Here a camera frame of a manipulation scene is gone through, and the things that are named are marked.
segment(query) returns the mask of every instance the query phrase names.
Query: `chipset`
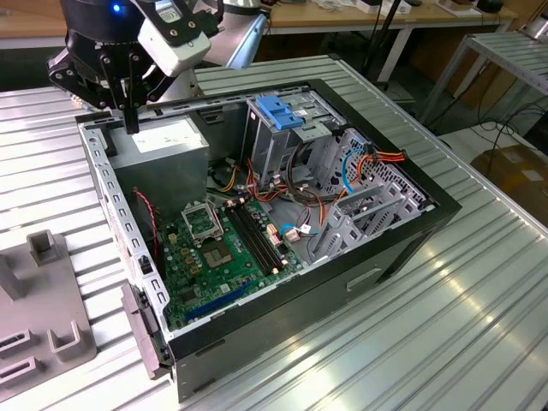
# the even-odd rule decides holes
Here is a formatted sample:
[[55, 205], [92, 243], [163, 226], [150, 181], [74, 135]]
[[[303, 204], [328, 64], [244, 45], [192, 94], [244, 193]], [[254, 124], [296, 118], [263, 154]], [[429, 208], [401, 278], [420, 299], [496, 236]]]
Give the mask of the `chipset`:
[[202, 245], [201, 252], [210, 268], [217, 268], [232, 261], [232, 255], [224, 241], [208, 242]]

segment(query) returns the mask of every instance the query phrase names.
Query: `blue drive bracket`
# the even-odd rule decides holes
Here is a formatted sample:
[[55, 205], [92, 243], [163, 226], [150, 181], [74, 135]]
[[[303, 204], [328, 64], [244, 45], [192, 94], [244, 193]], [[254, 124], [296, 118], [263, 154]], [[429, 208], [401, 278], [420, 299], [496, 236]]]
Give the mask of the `blue drive bracket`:
[[257, 104], [278, 130], [299, 127], [303, 124], [302, 118], [293, 114], [289, 106], [278, 96], [257, 97]]

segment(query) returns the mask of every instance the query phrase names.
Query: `ridged metal surface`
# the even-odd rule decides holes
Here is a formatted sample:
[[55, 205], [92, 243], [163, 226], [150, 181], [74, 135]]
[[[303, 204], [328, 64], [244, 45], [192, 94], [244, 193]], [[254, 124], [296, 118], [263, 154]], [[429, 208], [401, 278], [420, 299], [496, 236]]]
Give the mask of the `ridged metal surface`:
[[[542, 228], [343, 62], [302, 58], [245, 71], [207, 69], [198, 77], [208, 93], [324, 79], [463, 208], [397, 276], [184, 406], [542, 409], [548, 399]], [[0, 408], [178, 409], [170, 381], [147, 378], [122, 310], [125, 276], [70, 120], [76, 113], [50, 88], [0, 95], [0, 248], [43, 228], [66, 235], [98, 356]]]
[[468, 45], [518, 79], [548, 93], [548, 44], [523, 33], [486, 33], [472, 36]]

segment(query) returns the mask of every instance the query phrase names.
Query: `wooden table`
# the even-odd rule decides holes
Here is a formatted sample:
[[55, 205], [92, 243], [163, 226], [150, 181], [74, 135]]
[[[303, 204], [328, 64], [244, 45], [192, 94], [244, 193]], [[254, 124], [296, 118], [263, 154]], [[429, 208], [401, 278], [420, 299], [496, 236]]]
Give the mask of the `wooden table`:
[[[498, 15], [456, 17], [433, 3], [424, 0], [419, 7], [412, 8], [408, 15], [397, 15], [390, 29], [399, 30], [396, 41], [386, 59], [379, 81], [387, 81], [415, 28], [497, 26], [497, 32], [505, 32], [517, 14], [506, 8]], [[363, 13], [345, 7], [330, 12], [315, 3], [278, 4], [272, 8], [268, 34], [334, 33], [372, 30], [377, 15]], [[381, 15], [379, 25], [384, 21]], [[47, 47], [64, 45], [64, 21], [50, 17], [13, 12], [0, 17], [0, 49]]]

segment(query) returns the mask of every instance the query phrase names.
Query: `blue pcie slot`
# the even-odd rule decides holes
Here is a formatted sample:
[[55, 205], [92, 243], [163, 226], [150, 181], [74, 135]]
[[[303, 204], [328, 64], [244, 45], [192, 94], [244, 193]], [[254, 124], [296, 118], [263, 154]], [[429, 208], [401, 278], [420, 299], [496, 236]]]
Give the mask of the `blue pcie slot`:
[[200, 306], [192, 311], [189, 311], [188, 313], [185, 313], [185, 320], [189, 321], [190, 319], [201, 317], [202, 315], [210, 313], [211, 311], [214, 311], [224, 304], [237, 300], [245, 294], [247, 287], [249, 287], [251, 283], [252, 282], [249, 281], [243, 284], [240, 288], [232, 290], [228, 294], [225, 294], [217, 298], [216, 300], [210, 301], [203, 306]]

